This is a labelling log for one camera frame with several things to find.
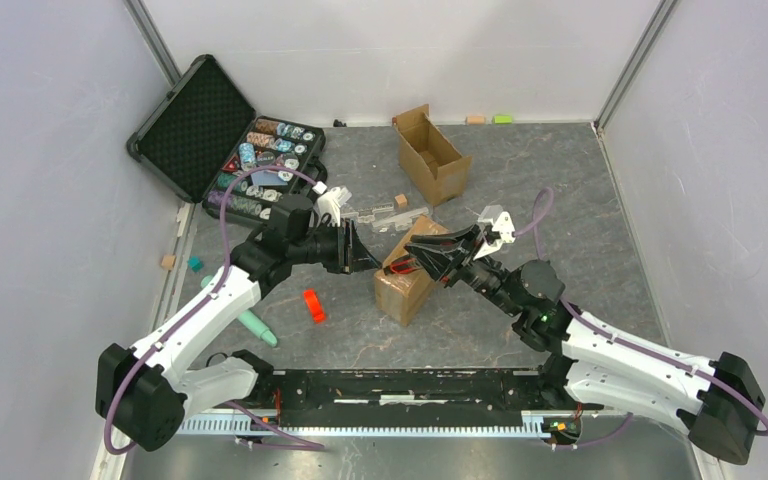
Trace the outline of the red black utility knife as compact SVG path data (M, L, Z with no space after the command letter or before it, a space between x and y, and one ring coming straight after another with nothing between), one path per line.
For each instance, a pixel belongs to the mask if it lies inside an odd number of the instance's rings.
M420 269L421 265L414 258L404 256L394 260L384 271L386 275L407 275Z

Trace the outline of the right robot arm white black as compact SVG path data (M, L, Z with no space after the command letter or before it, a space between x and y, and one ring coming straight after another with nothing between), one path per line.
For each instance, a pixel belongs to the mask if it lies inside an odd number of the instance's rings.
M768 437L768 417L746 360L729 352L716 359L685 353L614 327L565 299L549 261L535 258L510 270L493 259L488 242L497 237L473 225L414 235L405 251L432 280L468 285L513 318L524 344L548 353L537 382L545 405L622 410L685 434L721 461L747 464L755 439Z

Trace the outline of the brown cardboard box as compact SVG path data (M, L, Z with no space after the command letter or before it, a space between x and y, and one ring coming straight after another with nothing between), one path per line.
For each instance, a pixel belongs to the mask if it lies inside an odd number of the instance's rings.
M389 266L406 255L404 246L413 235L437 235L447 232L446 227L436 223L428 215L420 215L385 258L383 265ZM402 326L408 326L412 322L436 286L423 270L406 274L386 274L380 269L374 274L373 284L378 309Z

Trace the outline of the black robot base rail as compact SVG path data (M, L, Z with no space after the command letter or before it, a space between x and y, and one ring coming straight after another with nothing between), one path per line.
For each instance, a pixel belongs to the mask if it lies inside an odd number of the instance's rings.
M281 427L502 427L578 403L526 368L275 370L240 405Z

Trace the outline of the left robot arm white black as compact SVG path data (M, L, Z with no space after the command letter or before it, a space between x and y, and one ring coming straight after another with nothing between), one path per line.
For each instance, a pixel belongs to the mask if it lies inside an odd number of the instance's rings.
M294 266L320 264L327 272L352 274L379 268L361 242L355 223L341 214L350 194L334 187L312 200L285 195L266 224L227 249L210 283L178 313L130 347L113 343L99 357L95 410L104 418L104 441L112 434L154 451L190 417L228 401L266 405L273 379L238 356L194 370L196 357L237 317L286 280Z

